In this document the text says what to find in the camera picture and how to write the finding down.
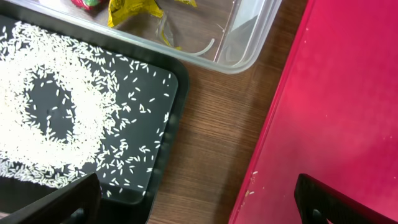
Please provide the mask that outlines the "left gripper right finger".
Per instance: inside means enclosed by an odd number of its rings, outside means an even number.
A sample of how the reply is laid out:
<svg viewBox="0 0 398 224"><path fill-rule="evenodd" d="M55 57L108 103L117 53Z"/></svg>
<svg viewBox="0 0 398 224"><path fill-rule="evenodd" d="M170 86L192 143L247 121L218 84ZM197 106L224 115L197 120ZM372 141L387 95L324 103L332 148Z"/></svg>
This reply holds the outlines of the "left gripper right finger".
<svg viewBox="0 0 398 224"><path fill-rule="evenodd" d="M308 174L298 175L294 198L302 224L397 224Z"/></svg>

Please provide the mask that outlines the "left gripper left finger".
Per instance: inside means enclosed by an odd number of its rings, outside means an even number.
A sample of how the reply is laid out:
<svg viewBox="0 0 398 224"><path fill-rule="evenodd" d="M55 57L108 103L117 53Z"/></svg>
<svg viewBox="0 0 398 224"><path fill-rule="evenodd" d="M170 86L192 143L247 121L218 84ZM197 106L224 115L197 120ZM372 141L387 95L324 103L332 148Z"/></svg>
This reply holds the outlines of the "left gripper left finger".
<svg viewBox="0 0 398 224"><path fill-rule="evenodd" d="M1 223L61 223L78 209L83 210L83 223L94 223L100 200L100 182L97 175L91 173L9 214Z"/></svg>

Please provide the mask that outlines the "white rice pile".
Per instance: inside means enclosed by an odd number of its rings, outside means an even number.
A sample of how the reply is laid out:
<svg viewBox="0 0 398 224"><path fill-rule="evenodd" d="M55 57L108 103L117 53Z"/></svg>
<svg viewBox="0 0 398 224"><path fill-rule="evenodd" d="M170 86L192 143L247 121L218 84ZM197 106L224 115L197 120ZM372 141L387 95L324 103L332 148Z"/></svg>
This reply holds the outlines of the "white rice pile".
<svg viewBox="0 0 398 224"><path fill-rule="evenodd" d="M104 197L143 197L177 89L172 72L3 19L1 175L59 189L95 173Z"/></svg>

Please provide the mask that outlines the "yellow snack wrapper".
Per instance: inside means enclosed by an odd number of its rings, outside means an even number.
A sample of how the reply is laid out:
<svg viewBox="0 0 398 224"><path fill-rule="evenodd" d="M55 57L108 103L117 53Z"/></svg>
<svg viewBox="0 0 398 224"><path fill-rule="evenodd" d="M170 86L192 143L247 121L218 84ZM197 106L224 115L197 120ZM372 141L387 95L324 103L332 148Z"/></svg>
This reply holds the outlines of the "yellow snack wrapper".
<svg viewBox="0 0 398 224"><path fill-rule="evenodd" d="M159 19L155 30L156 36L167 46L181 50L174 40L166 12L156 0L110 0L108 5L108 27L114 28L130 17L150 14Z"/></svg>

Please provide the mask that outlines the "red snack wrapper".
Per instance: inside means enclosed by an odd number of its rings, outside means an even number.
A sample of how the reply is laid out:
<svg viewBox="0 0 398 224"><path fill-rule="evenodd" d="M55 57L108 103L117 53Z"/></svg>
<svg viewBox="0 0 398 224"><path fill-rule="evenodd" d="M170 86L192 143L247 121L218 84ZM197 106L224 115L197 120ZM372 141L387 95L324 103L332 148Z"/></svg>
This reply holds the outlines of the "red snack wrapper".
<svg viewBox="0 0 398 224"><path fill-rule="evenodd" d="M105 0L70 0L77 8L91 11L100 5L102 5Z"/></svg>

